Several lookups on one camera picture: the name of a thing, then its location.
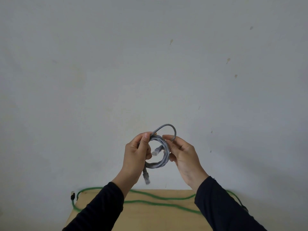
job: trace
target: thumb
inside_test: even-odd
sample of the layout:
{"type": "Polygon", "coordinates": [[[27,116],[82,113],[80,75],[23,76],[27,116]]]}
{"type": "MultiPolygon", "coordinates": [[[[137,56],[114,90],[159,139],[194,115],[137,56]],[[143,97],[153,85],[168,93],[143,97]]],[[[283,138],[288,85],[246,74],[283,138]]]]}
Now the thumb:
{"type": "Polygon", "coordinates": [[[148,149],[149,140],[150,140],[150,133],[145,132],[142,136],[142,139],[140,140],[138,151],[145,154],[147,152],[147,149],[148,149]]]}
{"type": "Polygon", "coordinates": [[[177,158],[181,150],[179,150],[178,147],[170,140],[166,140],[166,142],[168,143],[171,153],[177,158]]]}

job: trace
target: white wall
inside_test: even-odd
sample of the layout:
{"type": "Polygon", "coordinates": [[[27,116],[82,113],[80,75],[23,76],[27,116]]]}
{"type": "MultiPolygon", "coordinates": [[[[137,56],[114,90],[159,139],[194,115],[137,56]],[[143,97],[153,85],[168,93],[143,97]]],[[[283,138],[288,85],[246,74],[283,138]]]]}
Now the white wall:
{"type": "MultiPolygon", "coordinates": [[[[307,7],[0,0],[0,229],[60,230],[70,192],[165,123],[267,229],[308,229],[307,7]]],[[[135,188],[188,188],[173,163],[149,174],[135,188]]]]}

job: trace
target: black long-sleeve shirt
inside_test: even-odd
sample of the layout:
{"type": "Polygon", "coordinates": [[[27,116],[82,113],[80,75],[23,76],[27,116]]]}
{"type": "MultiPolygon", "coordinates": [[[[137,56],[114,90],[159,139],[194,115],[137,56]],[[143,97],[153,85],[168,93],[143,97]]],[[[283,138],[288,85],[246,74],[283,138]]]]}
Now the black long-sleeve shirt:
{"type": "MultiPolygon", "coordinates": [[[[122,191],[109,182],[63,231],[111,230],[123,211],[123,203],[122,191]]],[[[195,204],[213,231],[265,230],[212,177],[199,186],[195,204]]]]}

